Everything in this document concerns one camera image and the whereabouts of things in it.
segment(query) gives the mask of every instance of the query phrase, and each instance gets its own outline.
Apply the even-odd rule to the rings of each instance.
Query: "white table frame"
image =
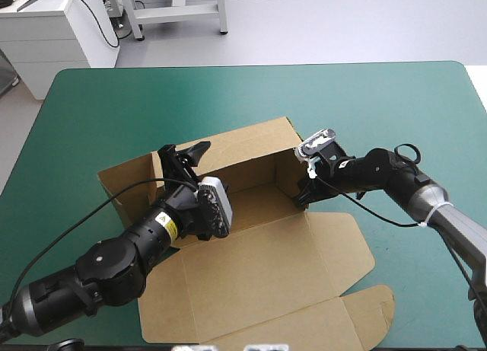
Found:
[[[137,9],[135,0],[123,0],[127,17],[134,37],[144,40],[142,28],[144,24],[188,21],[201,18],[220,18],[220,32],[226,34],[227,12],[225,0],[217,0],[216,4],[187,5],[186,0],[172,0],[171,6],[160,8]]]

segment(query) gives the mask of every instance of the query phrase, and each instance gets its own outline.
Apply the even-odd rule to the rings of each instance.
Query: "white cabinet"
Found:
[[[44,99],[56,74],[71,68],[111,68],[119,47],[107,44],[89,10],[79,0],[39,0],[24,10],[27,0],[0,9],[0,49],[32,95]],[[108,40],[116,45],[110,19],[101,0],[85,0]]]

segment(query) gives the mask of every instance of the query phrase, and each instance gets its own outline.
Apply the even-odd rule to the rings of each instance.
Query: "open cardboard box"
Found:
[[[138,302],[144,339],[222,351],[249,343],[375,347],[390,328],[393,293],[375,286],[340,296],[373,269],[374,258],[350,215],[294,206],[306,167],[294,156],[301,139],[290,122],[279,118],[202,140],[212,146],[195,172],[229,184],[232,232],[175,242],[181,250],[152,271]],[[157,152],[99,173],[108,193],[161,175]],[[114,205],[123,223],[141,218],[162,189],[152,183],[122,195]]]

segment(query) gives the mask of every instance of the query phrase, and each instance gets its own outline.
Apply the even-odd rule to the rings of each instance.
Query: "white cable tie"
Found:
[[[431,210],[429,211],[428,215],[426,216],[425,220],[422,221],[421,223],[418,223],[418,225],[420,227],[427,227],[428,226],[428,223],[429,223],[429,219],[431,219],[431,217],[433,216],[434,212],[436,212],[438,209],[440,209],[442,206],[445,206],[445,205],[450,205],[450,206],[453,206],[452,203],[450,203],[449,201],[443,201],[442,203],[438,203],[436,204],[435,206],[433,206],[431,208]]]

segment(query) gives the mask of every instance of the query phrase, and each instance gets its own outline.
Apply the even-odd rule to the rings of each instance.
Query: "yellow warning sticker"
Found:
[[[177,239],[177,225],[171,217],[165,212],[161,212],[155,217],[155,221],[162,225],[170,236],[170,242]]]

